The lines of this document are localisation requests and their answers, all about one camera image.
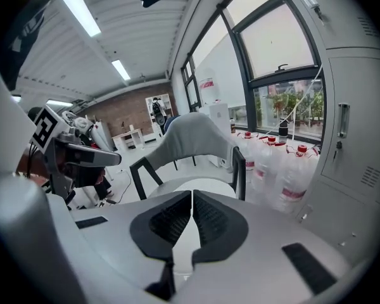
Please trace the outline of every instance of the black armrest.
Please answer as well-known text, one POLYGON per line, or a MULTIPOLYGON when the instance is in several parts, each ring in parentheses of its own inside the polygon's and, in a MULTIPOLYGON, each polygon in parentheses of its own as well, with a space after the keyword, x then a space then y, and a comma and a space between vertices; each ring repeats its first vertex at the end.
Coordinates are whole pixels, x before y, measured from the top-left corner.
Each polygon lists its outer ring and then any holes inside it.
POLYGON ((148 159, 145 157, 140 159, 139 161, 136 161, 133 165, 129 167, 131 171, 132 180, 134 181, 139 198, 141 200, 145 200, 146 199, 145 190, 144 190, 144 186, 142 185, 141 178, 138 172, 139 168, 141 167, 144 167, 146 171, 148 171, 148 174, 151 175, 153 180, 155 180, 159 186, 163 184, 163 181, 159 178, 158 174, 155 172, 155 170, 153 170, 148 159))
POLYGON ((246 187, 246 160, 237 146, 233 150, 232 163, 234 166, 234 171, 232 174, 231 187, 236 193, 236 186, 238 184, 239 176, 239 199, 244 201, 246 187))

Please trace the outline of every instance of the ventilation slot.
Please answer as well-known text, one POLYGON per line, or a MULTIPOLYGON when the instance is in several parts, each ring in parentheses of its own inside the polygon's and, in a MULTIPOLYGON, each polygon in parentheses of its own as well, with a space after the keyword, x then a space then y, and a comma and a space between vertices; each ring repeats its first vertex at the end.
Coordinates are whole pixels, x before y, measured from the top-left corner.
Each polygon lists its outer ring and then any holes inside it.
POLYGON ((362 25, 362 28, 365 32, 365 35, 367 36, 374 36, 374 37, 380 37, 379 32, 373 25, 372 21, 368 18, 364 17, 358 17, 360 24, 362 25))
POLYGON ((363 173, 361 183, 374 188, 380 177, 380 171, 372 167, 367 166, 365 172, 363 173))

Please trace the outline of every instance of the cabinet door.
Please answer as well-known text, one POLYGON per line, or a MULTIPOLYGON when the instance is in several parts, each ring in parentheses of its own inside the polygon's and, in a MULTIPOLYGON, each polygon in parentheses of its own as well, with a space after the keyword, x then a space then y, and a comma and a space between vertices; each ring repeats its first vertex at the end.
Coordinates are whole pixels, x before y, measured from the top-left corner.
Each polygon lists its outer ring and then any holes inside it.
POLYGON ((335 122, 322 175, 380 203, 380 60, 331 58, 335 122), (346 138, 339 138, 338 103, 348 103, 346 138), (337 150, 341 141, 342 149, 337 150))
POLYGON ((351 263, 370 255, 380 215, 359 201, 318 182, 298 216, 302 226, 335 247, 351 263))
POLYGON ((324 24, 314 10, 304 6, 311 14, 324 40, 325 47, 380 48, 380 35, 370 18, 355 0, 317 0, 324 24))

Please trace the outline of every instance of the chair backrest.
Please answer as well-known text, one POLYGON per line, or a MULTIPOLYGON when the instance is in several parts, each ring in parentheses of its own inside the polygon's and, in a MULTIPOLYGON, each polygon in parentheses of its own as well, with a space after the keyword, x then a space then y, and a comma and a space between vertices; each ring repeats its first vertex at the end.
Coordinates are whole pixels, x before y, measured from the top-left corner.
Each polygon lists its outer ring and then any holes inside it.
POLYGON ((195 155, 215 155, 232 161, 235 142, 202 113, 188 113, 176 118, 163 141, 145 156, 154 170, 183 158, 195 155))

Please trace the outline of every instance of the black window frame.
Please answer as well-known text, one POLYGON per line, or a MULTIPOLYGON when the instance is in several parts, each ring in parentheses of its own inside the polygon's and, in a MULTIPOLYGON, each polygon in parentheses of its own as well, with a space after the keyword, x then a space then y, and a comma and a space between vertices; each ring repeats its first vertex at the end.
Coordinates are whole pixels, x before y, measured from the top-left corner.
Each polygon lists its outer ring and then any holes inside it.
MULTIPOLYGON (((231 2, 232 0, 223 0, 220 4, 217 5, 217 9, 213 12, 213 15, 208 19, 207 24, 203 27, 203 30, 201 31, 196 41, 194 42, 183 64, 183 67, 181 68, 183 82, 186 87, 185 90, 187 94, 187 102, 189 103, 190 111, 195 109, 195 107, 197 106, 201 107, 198 84, 197 84, 196 76, 194 74, 195 69, 194 69, 194 61, 193 61, 192 55, 195 49, 197 48, 198 44, 201 42, 205 34, 208 32, 208 30, 212 26, 212 24, 216 21, 216 19, 219 16, 221 16, 224 21, 225 27, 228 31, 233 48, 235 50, 235 55, 236 55, 237 62, 239 65, 239 70, 241 72, 241 80, 242 80, 243 91, 245 95, 245 104, 246 104, 246 118, 248 121, 247 129, 250 132, 266 133, 268 132, 268 130, 259 128, 257 125, 254 90, 259 87, 269 86, 272 84, 278 84, 282 82, 312 79, 318 74, 319 67, 322 62, 320 60, 319 52, 318 52, 317 46, 315 45, 314 38, 312 37, 312 34, 309 31, 308 26, 305 23, 305 20, 303 19, 301 13, 298 11, 297 7, 294 5, 292 0, 268 0, 265 3, 263 3, 261 6, 253 10, 249 15, 247 15, 244 19, 242 19, 236 25, 232 21, 232 18, 227 10, 227 7, 231 2), (253 78, 253 70, 248 58, 248 52, 246 50, 246 47, 241 37, 241 33, 242 31, 247 29, 250 25, 252 25, 255 21, 257 21, 259 18, 265 16, 267 13, 270 13, 271 11, 282 6, 283 4, 286 4, 289 7, 291 12, 294 14, 294 17, 296 18, 298 24, 300 25, 300 28, 305 36, 306 42, 311 51, 311 55, 313 58, 313 65, 281 70, 275 73, 270 73, 263 77, 253 78), (189 83, 188 80, 190 80, 190 78, 186 81, 186 74, 185 74, 185 71, 186 71, 185 68, 188 61, 191 61, 193 63, 193 67, 191 69, 193 71, 193 75, 191 76, 191 78, 194 80, 194 85, 196 87, 196 93, 198 97, 198 102, 193 105, 190 105, 189 95, 187 91, 187 85, 189 83)), ((323 71, 319 74, 319 77, 322 79, 324 99, 326 101, 326 82, 325 82, 323 71)), ((315 137, 311 138, 311 137, 306 137, 306 136, 299 136, 298 134, 295 134, 294 138, 298 141, 322 145, 323 140, 324 140, 324 132, 326 128, 326 116, 327 116, 327 106, 325 102, 324 103, 324 122, 323 122, 321 139, 317 139, 315 137)))

